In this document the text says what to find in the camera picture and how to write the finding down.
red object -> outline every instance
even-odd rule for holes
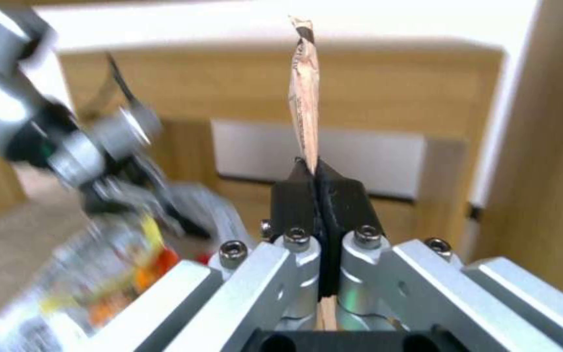
[[[158,274],[160,274],[160,276],[166,274],[166,272],[174,267],[175,264],[179,263],[180,260],[181,258],[172,249],[163,249],[156,260]]]
[[[195,261],[202,263],[203,265],[208,265],[210,258],[212,258],[212,253],[201,253],[195,258]]]

gray panel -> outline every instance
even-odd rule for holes
[[[563,346],[563,293],[506,258],[479,261],[464,274]]]

bolt head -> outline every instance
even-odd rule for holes
[[[443,258],[447,262],[451,261],[453,252],[451,250],[451,245],[447,241],[440,238],[428,238],[424,241],[424,243],[441,258]]]
[[[218,250],[221,265],[227,269],[236,269],[244,261],[247,248],[241,241],[226,241]]]
[[[270,241],[271,236],[273,236],[273,227],[271,226],[270,219],[260,220],[260,235],[265,241]]]
[[[301,227],[293,227],[284,233],[283,244],[291,252],[303,252],[310,246],[310,235]]]
[[[364,249],[376,249],[381,245],[382,233],[371,225],[362,225],[355,229],[353,238]]]

yellow object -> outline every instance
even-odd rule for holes
[[[148,245],[148,249],[146,249],[141,256],[135,256],[131,270],[117,278],[108,278],[105,284],[99,289],[94,290],[83,297],[75,297],[72,295],[47,296],[40,303],[41,312],[43,314],[49,314],[50,312],[54,312],[55,310],[67,306],[85,305],[113,294],[114,292],[122,290],[128,286],[134,286],[136,289],[140,290],[141,287],[137,287],[137,283],[139,283],[138,279],[140,279],[137,274],[141,271],[145,272],[146,268],[154,263],[155,259],[164,249],[164,241],[158,224],[149,214],[143,214],[143,216],[141,216],[139,225],[143,232],[143,236],[145,236],[145,242]]]

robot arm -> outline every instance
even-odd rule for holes
[[[0,9],[0,155],[51,170],[63,183],[80,187],[148,145],[160,124],[134,100],[129,109],[80,129],[66,107],[42,96],[19,69],[49,31],[31,10]]]

